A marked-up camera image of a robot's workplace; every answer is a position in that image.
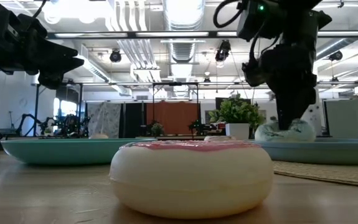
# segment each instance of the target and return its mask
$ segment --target table surface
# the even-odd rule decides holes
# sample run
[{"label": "table surface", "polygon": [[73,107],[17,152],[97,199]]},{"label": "table surface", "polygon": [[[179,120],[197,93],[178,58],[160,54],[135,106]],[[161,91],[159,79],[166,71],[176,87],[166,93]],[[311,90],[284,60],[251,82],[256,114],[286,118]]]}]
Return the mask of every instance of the table surface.
[{"label": "table surface", "polygon": [[168,220],[134,212],[111,192],[109,166],[27,166],[0,152],[0,223],[358,224],[358,187],[276,175],[263,204],[214,220]]}]

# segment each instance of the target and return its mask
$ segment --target woven mat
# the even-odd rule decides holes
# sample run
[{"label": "woven mat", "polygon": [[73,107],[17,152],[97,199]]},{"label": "woven mat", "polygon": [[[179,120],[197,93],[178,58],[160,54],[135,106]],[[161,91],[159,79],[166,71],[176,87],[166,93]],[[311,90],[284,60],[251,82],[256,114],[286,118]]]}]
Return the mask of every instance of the woven mat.
[{"label": "woven mat", "polygon": [[358,185],[358,166],[331,166],[274,161],[276,174]]}]

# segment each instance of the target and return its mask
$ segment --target light blue plate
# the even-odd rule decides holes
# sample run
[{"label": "light blue plate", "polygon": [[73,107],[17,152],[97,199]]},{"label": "light blue plate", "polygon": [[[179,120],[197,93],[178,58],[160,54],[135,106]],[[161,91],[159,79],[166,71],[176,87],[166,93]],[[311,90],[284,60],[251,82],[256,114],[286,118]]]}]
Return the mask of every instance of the light blue plate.
[{"label": "light blue plate", "polygon": [[41,165],[107,164],[130,142],[155,139],[32,139],[2,141],[4,151],[21,162]]},{"label": "light blue plate", "polygon": [[358,165],[358,139],[320,138],[316,142],[258,142],[274,161]]}]

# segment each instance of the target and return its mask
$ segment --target white pot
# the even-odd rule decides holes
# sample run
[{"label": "white pot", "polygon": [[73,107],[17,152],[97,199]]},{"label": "white pot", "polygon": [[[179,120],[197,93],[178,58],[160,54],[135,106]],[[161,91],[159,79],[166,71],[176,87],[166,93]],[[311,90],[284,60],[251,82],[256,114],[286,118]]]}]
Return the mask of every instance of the white pot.
[{"label": "white pot", "polygon": [[233,136],[237,140],[248,140],[249,124],[226,124],[226,135]]}]

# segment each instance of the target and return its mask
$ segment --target pink frosting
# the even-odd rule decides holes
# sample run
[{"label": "pink frosting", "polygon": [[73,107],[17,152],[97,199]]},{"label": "pink frosting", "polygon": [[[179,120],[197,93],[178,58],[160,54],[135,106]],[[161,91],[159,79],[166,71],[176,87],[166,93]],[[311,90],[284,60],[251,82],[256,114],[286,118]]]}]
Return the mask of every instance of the pink frosting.
[{"label": "pink frosting", "polygon": [[226,149],[246,149],[249,147],[260,147],[245,141],[153,141],[153,142],[134,142],[129,143],[126,147],[139,146],[152,150],[163,149],[186,149],[198,152],[221,151]]}]

